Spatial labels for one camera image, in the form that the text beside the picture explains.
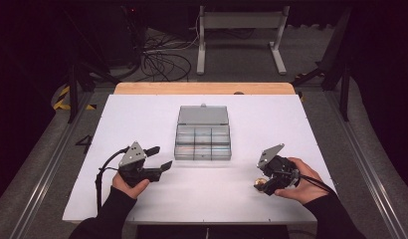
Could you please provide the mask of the clear plastic compartment box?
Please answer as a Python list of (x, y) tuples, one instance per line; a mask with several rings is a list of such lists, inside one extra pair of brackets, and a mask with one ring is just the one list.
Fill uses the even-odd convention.
[(177, 160), (230, 160), (230, 122), (226, 106), (181, 106), (175, 135)]

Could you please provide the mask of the yellow black hazard tape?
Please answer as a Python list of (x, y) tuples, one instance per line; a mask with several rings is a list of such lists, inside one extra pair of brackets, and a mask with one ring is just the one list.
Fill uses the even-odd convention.
[(72, 105), (70, 103), (70, 92), (71, 88), (68, 85), (65, 85), (61, 89), (55, 103), (53, 104), (53, 109), (55, 111), (57, 110), (69, 111), (72, 108)]

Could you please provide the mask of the grey metal floor rail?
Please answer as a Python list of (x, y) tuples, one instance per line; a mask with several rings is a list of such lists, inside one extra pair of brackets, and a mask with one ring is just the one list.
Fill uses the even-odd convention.
[(350, 123), (343, 119), (343, 116), (339, 110), (338, 99), (332, 92), (325, 92), (324, 95), (336, 118), (338, 119), (342, 130), (344, 131), (345, 137), (349, 142), (354, 154), (354, 161), (362, 174), (365, 184), (368, 187), (368, 190), (383, 218), (383, 221), (385, 222), (389, 233), (391, 234), (392, 239), (407, 239), (407, 234), (397, 217), (397, 214), (380, 178), (378, 177), (378, 174), (363, 152)]
[(48, 164), (44, 169), (39, 181), (34, 186), (33, 192), (21, 214), (16, 226), (14, 227), (10, 239), (24, 239), (27, 231), (34, 220), (49, 188), (53, 178), (61, 164), (63, 154), (68, 147), (70, 137), (72, 136), (76, 126), (78, 125), (81, 116), (85, 111), (85, 107), (90, 102), (93, 93), (84, 93), (80, 98), (78, 113), (75, 115), (71, 123), (65, 124), (65, 129), (61, 134), (57, 146), (55, 147)]

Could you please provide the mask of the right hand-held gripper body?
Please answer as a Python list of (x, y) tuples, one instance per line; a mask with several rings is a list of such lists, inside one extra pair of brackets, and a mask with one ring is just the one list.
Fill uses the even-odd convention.
[(279, 155), (279, 152), (284, 148), (284, 146), (285, 145), (283, 143), (280, 143), (265, 149), (257, 163), (257, 167), (261, 171), (263, 168), (270, 169), (272, 171), (272, 177), (267, 177), (266, 180), (275, 184), (275, 191), (277, 189), (297, 186), (300, 180), (300, 172), (296, 165), (289, 161), (286, 157)]

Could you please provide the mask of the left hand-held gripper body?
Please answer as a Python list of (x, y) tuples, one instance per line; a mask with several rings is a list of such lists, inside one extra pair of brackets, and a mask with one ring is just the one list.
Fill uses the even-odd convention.
[(143, 165), (147, 156), (137, 141), (127, 150), (122, 160), (118, 164), (118, 174), (130, 186), (133, 187), (143, 179), (156, 182), (162, 173), (158, 173), (158, 168), (144, 168)]

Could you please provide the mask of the black tripod stand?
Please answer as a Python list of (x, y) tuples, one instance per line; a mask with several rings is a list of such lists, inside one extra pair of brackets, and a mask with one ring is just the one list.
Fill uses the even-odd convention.
[(338, 83), (341, 83), (339, 112), (344, 121), (348, 121), (347, 112), (350, 69), (348, 68), (346, 61), (343, 59), (341, 49), (351, 10), (351, 7), (346, 7), (343, 10), (323, 57), (316, 64), (316, 68), (309, 73), (296, 75), (292, 82), (292, 86), (295, 88), (315, 77), (324, 75), (324, 80), (321, 83), (321, 88), (324, 91), (332, 91)]
[(105, 82), (117, 85), (119, 79), (110, 74), (103, 53), (95, 36), (89, 12), (82, 7), (61, 7), (63, 15), (59, 28), (60, 40), (68, 58), (68, 86), (70, 94), (70, 117), (73, 123), (80, 111), (79, 87), (84, 92), (92, 92), (96, 85), (90, 73)]

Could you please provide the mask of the white board sheet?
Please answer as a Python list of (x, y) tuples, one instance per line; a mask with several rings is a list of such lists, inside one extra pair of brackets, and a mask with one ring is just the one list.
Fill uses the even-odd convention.
[[(183, 106), (224, 106), (228, 110), (232, 157), (228, 161), (177, 160), (175, 132)], [(331, 182), (306, 113), (296, 95), (111, 95), (92, 145), (75, 182), (63, 218), (80, 222), (97, 213), (95, 180), (100, 167), (109, 170), (102, 192), (109, 193), (119, 150), (134, 141), (158, 146), (146, 167), (171, 162), (159, 181), (139, 196), (127, 219), (137, 224), (169, 223), (313, 223), (298, 202), (258, 192), (262, 173), (258, 159), (266, 148), (281, 144), (282, 156), (303, 159)]]

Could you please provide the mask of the person's left hand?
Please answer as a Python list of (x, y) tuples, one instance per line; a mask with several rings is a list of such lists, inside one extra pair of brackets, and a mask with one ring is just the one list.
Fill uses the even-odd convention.
[(132, 199), (136, 199), (145, 190), (149, 183), (150, 181), (148, 179), (143, 179), (135, 186), (130, 187), (118, 173), (112, 179), (112, 186)]

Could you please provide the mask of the grey metal stand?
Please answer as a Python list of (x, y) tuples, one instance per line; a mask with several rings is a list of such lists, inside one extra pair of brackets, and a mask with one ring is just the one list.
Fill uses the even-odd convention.
[(205, 31), (214, 29), (276, 29), (276, 38), (269, 43), (278, 73), (284, 76), (286, 66), (280, 53), (280, 44), (289, 17), (290, 7), (272, 12), (207, 12), (204, 6), (199, 9), (197, 34), (198, 57), (196, 73), (205, 73), (206, 42)]

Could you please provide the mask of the person's right hand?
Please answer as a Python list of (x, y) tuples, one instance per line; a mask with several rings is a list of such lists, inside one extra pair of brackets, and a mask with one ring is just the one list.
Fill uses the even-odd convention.
[[(319, 174), (300, 158), (289, 157), (289, 161), (296, 165), (301, 175), (320, 180)], [(328, 195), (328, 192), (316, 186), (314, 182), (301, 179), (296, 188), (277, 189), (275, 195), (296, 200), (300, 204), (307, 204), (315, 199)]]

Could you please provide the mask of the wooden table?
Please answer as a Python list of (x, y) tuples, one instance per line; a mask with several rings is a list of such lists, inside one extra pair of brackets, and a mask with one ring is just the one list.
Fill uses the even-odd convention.
[(294, 95), (289, 83), (119, 83), (115, 95)]

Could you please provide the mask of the black equipment case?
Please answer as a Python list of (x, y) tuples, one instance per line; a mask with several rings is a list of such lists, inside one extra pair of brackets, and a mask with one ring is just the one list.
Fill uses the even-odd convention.
[(146, 30), (138, 9), (126, 5), (105, 5), (102, 18), (102, 50), (108, 65), (128, 68), (137, 66)]

